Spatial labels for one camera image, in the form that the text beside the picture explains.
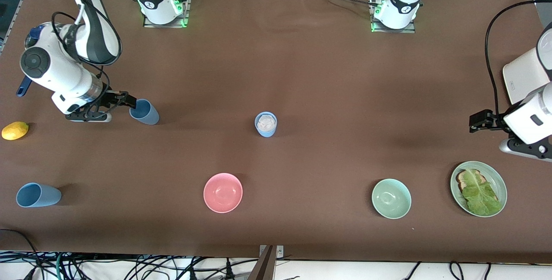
lettuce leaf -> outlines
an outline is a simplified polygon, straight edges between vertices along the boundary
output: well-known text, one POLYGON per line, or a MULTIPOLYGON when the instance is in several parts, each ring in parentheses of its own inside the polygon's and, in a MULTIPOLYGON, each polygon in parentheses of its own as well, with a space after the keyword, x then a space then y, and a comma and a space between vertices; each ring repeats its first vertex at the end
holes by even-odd
POLYGON ((481 183, 481 178, 472 169, 466 170, 463 179, 467 186, 462 191, 462 195, 470 211, 484 217, 500 211, 502 205, 495 199, 496 194, 489 182, 481 183))

cup with white food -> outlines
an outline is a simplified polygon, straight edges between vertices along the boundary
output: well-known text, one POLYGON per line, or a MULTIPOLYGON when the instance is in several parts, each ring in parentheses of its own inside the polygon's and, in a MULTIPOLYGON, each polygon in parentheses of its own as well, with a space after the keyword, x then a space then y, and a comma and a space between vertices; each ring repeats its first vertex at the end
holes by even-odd
POLYGON ((262 112, 255 117, 255 127, 259 134, 263 137, 271 137, 276 132, 278 119, 273 113, 262 112))

pink bowl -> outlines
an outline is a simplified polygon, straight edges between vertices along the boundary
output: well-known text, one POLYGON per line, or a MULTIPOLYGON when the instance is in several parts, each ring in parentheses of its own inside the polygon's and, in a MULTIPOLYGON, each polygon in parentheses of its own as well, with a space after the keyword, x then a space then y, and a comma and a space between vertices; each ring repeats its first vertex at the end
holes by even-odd
POLYGON ((240 204, 243 188, 240 180, 229 173, 212 176, 203 189, 203 200, 207 207, 217 213, 227 213, 240 204))

blue handle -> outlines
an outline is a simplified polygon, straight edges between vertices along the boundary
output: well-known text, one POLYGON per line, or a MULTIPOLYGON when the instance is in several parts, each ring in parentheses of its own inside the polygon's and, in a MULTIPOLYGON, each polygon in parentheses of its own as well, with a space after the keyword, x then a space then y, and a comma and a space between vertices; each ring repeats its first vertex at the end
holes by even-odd
POLYGON ((21 81, 21 84, 19 85, 19 88, 17 89, 16 96, 22 97, 27 93, 27 90, 29 90, 29 86, 31 86, 31 83, 33 81, 25 75, 23 80, 21 81))

metal frame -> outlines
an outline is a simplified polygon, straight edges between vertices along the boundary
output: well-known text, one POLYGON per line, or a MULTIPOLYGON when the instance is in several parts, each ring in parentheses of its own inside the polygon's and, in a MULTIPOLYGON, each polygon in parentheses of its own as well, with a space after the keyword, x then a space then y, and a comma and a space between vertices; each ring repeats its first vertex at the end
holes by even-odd
POLYGON ((6 31, 6 37, 4 38, 4 41, 2 42, 2 44, 0 44, 0 55, 2 54, 2 50, 4 50, 4 46, 8 41, 8 36, 10 32, 12 32, 13 24, 16 22, 16 17, 17 17, 17 14, 19 13, 19 9, 21 8, 22 3, 23 3, 23 0, 19 0, 19 3, 17 3, 16 13, 13 14, 12 22, 10 22, 9 28, 6 31))
POLYGON ((278 255, 278 246, 265 246, 261 251, 262 254, 253 267, 253 270, 251 271, 251 274, 249 274, 247 280, 273 280, 274 278, 274 269, 276 268, 276 255, 278 255))

